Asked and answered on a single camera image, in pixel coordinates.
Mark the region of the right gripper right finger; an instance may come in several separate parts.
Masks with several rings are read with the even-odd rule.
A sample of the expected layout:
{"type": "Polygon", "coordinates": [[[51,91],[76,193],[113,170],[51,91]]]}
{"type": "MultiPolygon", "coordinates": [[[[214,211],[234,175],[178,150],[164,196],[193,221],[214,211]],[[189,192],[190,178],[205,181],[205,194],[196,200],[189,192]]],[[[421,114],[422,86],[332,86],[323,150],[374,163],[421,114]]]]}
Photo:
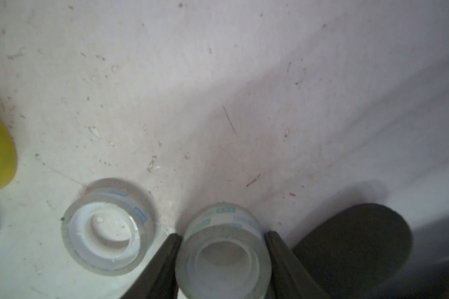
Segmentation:
{"type": "Polygon", "coordinates": [[[264,235],[272,265],[271,288],[276,299],[328,299],[298,258],[275,231],[264,235]]]}

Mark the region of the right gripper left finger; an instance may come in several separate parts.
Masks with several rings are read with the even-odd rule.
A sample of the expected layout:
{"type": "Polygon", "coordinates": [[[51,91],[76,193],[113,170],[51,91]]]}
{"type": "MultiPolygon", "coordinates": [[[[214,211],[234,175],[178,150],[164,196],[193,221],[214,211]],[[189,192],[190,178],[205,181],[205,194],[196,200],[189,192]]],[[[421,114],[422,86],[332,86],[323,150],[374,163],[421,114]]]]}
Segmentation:
{"type": "Polygon", "coordinates": [[[175,264],[183,237],[170,234],[121,299],[176,299],[175,264]]]}

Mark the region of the clear tape roll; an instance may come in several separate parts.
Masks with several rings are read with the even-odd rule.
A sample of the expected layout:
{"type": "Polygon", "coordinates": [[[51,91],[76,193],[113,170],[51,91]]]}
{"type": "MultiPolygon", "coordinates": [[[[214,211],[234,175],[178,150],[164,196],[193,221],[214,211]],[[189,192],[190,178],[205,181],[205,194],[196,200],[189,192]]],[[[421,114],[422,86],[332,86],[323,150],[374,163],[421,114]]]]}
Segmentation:
{"type": "Polygon", "coordinates": [[[177,255],[177,284],[188,299],[263,299],[272,265],[256,218],[232,203],[199,211],[177,255]]]}
{"type": "Polygon", "coordinates": [[[155,232],[155,210],[148,196],[117,178],[93,182],[61,218],[70,256],[84,269],[109,277],[136,269],[155,232]]]}

